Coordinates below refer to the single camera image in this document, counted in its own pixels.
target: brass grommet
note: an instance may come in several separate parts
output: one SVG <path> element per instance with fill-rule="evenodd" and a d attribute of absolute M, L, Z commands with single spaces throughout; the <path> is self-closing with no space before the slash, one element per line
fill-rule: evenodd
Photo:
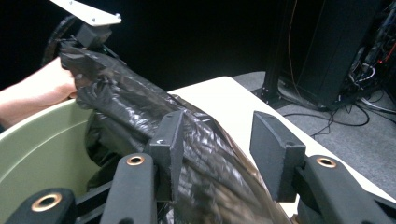
<path fill-rule="evenodd" d="M 324 158 L 324 157 L 319 157 L 317 158 L 317 163 L 319 163 L 319 165 L 327 167 L 327 168 L 334 168 L 337 166 L 337 163 L 335 163 L 334 161 Z"/>
<path fill-rule="evenodd" d="M 51 193 L 36 200 L 32 204 L 32 210 L 35 212 L 44 212 L 56 206 L 62 199 L 60 193 Z"/>
<path fill-rule="evenodd" d="M 145 158 L 144 158 L 144 157 L 141 157 L 141 156 L 134 156 L 134 157 L 129 158 L 129 159 L 126 161 L 126 163 L 127 163 L 128 165 L 140 165 L 140 164 L 142 164 L 144 161 L 145 161 Z"/>

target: plastic bag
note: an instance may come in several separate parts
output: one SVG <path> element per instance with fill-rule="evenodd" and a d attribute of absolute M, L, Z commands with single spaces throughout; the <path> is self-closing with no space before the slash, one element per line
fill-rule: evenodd
<path fill-rule="evenodd" d="M 86 147 L 101 170 L 89 188 L 111 180 L 122 156 L 142 152 L 164 115 L 183 110 L 179 200 L 158 207 L 159 223 L 289 223 L 229 137 L 198 119 L 202 111 L 106 55 L 66 48 L 61 58 L 75 77 L 78 104 L 93 109 Z"/>

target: green plastic bin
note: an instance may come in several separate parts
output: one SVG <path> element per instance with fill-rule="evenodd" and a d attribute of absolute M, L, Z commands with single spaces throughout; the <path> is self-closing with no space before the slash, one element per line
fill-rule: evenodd
<path fill-rule="evenodd" d="M 42 189 L 81 195 L 98 167 L 88 158 L 84 133 L 90 110 L 69 100 L 0 134 L 0 223 Z"/>

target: human hand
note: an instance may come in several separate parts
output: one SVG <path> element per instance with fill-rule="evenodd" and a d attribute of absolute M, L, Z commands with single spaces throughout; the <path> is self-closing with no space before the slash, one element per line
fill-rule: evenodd
<path fill-rule="evenodd" d="M 68 97 L 76 97 L 74 79 L 57 58 L 20 83 L 0 91 L 0 123 L 9 128 Z"/>

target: white table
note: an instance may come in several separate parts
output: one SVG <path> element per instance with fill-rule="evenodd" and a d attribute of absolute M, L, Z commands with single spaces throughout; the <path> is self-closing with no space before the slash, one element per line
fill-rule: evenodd
<path fill-rule="evenodd" d="M 170 91 L 170 93 L 179 95 L 184 100 L 187 100 L 215 118 L 233 138 L 235 143 L 240 146 L 253 164 L 254 160 L 249 153 L 253 111 L 261 111 L 277 117 L 306 145 L 305 154 L 307 156 L 324 155 L 341 161 L 329 150 L 301 131 L 287 119 L 283 118 L 273 108 L 265 104 L 230 77 L 215 78 L 175 91 Z M 370 182 L 353 168 L 345 164 L 343 161 L 342 163 L 365 190 L 392 202 L 396 202 L 386 192 Z M 281 206 L 289 217 L 297 213 L 297 203 L 282 203 Z"/>

